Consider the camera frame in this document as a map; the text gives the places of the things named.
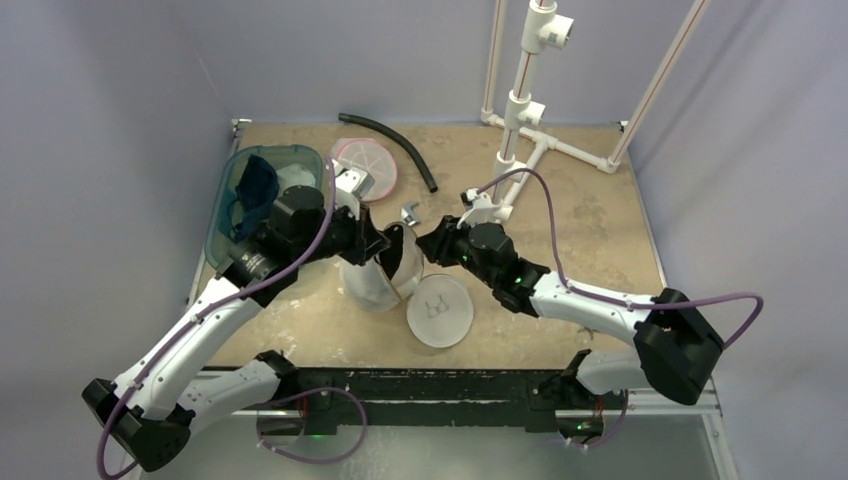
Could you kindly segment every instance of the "pvc tee connector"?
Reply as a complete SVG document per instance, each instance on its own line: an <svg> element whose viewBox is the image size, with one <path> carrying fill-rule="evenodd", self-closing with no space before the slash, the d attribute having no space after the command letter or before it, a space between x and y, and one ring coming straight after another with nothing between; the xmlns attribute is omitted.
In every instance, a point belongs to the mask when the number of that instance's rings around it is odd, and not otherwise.
<svg viewBox="0 0 848 480"><path fill-rule="evenodd" d="M565 45L571 35L574 19L557 15L556 8L556 2L540 7L537 0L530 0L521 37L521 48L525 52L535 55L541 53L545 45L556 48Z"/></svg>

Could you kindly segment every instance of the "transparent container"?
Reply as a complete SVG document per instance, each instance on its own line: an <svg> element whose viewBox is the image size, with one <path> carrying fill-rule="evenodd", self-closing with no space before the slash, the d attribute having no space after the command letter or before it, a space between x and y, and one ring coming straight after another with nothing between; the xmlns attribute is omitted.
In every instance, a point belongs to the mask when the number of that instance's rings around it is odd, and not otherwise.
<svg viewBox="0 0 848 480"><path fill-rule="evenodd" d="M412 295L424 273L424 255L415 245L415 232L396 222L385 233L392 247L365 265L342 262L340 267L346 296L369 312L385 312Z"/></svg>
<svg viewBox="0 0 848 480"><path fill-rule="evenodd" d="M397 184L397 163L386 147L373 138L340 138L330 149L330 158L346 168L356 167L368 173L374 185L362 197L373 202L388 196Z"/></svg>
<svg viewBox="0 0 848 480"><path fill-rule="evenodd" d="M258 145L236 152L224 165L203 249L206 261L216 270L226 261L227 253L233 245L233 228L242 220L244 212L236 195L236 185L241 180L251 155L264 158L277 172L279 195L294 185L317 185L325 195L327 194L324 159L307 146Z"/></svg>

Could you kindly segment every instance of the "clear plastic bowl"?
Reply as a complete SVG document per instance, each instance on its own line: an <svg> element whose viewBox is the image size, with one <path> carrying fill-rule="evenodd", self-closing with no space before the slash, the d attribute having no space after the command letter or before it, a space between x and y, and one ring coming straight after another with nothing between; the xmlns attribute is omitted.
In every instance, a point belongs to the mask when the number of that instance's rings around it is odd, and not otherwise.
<svg viewBox="0 0 848 480"><path fill-rule="evenodd" d="M369 312L385 312L409 297L424 273L424 255L415 244L415 232L400 222L390 224L385 232L392 240L391 248L365 265L342 262L340 267L346 295Z"/></svg>

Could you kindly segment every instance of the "black rubber hose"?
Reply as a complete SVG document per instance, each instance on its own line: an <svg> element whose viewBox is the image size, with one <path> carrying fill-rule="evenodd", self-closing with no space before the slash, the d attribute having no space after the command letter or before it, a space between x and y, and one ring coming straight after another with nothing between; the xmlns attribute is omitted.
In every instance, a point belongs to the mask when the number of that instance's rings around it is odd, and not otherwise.
<svg viewBox="0 0 848 480"><path fill-rule="evenodd" d="M435 193L436 190L439 189L439 186L436 185L436 179L433 178L433 174L430 173L430 168L427 167L427 164L424 162L424 159L421 157L421 154L418 153L418 149L413 146L409 140L407 140L403 135L397 133L391 128L383 125L380 122L375 122L370 118L360 117L359 115L350 115L348 113L340 113L339 121L345 123L352 123L354 125L359 125L375 132L382 133L383 135L389 137L393 142L397 143L401 146L406 153L412 158L412 161L415 162L415 166L418 167L418 171L421 173L421 178L424 179L424 183L427 184L427 189L430 190L430 193Z"/></svg>

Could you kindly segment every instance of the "floor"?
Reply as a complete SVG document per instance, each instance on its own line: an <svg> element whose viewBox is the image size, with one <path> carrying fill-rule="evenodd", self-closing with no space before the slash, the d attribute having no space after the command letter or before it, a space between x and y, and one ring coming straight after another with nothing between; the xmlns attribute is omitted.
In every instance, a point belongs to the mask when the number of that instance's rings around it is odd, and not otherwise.
<svg viewBox="0 0 848 480"><path fill-rule="evenodd" d="M491 178L501 130L477 126L398 126L421 152L439 184L430 194L408 155L379 134L353 125L250 125L241 148L252 145L308 145L326 155L339 138L372 137L398 164L398 183L385 199L372 204L378 228L399 219L400 206L417 200L423 219L419 234L431 231L442 215L464 210L459 193ZM597 155L612 151L615 128L544 129L563 141ZM519 160L533 149L522 139ZM634 293L659 293L660 272L645 224L629 159L609 175L559 152L546 152L538 171L553 190L559 253L567 274L576 280ZM551 240L541 188L532 181L519 195L506 224L518 253L553 266ZM303 268L300 280L283 291L245 324L210 361L239 366L261 351L282 350L299 366L401 368L563 368L584 348L618 349L624 344L591 334L576 324L512 314L492 298L491 290L459 267L428 265L425 274L449 273L470 290L475 307L471 331L458 345L435 349L419 342L406 322L405 305L380 314L358 309L339 278L338 258ZM213 275L208 265L200 288Z"/></svg>

